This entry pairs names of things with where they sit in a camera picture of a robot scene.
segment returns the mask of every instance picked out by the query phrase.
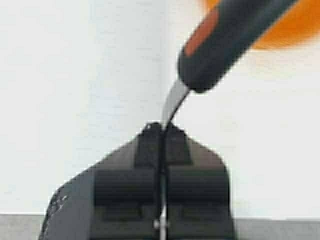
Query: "black rubber grip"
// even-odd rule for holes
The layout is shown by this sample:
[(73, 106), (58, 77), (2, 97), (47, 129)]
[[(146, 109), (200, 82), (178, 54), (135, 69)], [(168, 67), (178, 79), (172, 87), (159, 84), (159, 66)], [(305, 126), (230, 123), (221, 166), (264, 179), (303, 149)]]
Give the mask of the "black rubber grip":
[(180, 79), (197, 93), (211, 89), (296, 1), (221, 0), (182, 48), (178, 58)]

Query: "curved blade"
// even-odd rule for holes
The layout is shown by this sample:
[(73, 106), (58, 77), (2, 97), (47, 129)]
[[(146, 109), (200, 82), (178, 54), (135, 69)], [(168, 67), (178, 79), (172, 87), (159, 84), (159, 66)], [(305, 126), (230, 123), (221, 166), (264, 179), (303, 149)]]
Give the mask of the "curved blade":
[(170, 89), (166, 97), (164, 107), (162, 110), (161, 126), (162, 130), (166, 131), (168, 124), (174, 118), (179, 107), (182, 105), (188, 96), (190, 89), (178, 78)]

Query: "white wall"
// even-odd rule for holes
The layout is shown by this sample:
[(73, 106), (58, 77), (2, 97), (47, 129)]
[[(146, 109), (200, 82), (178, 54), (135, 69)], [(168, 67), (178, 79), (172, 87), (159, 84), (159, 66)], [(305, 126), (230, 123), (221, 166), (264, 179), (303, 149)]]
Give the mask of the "white wall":
[[(178, 16), (172, 49), (179, 51), (198, 18), (188, 14), (193, 1), (170, 3), (178, 11), (171, 14)], [(319, 59), (320, 39), (250, 50), (217, 87), (192, 94), (178, 113), (176, 124), (223, 157), (238, 218), (320, 219)]]
[(0, 213), (55, 189), (160, 116), (162, 3), (0, 1)]

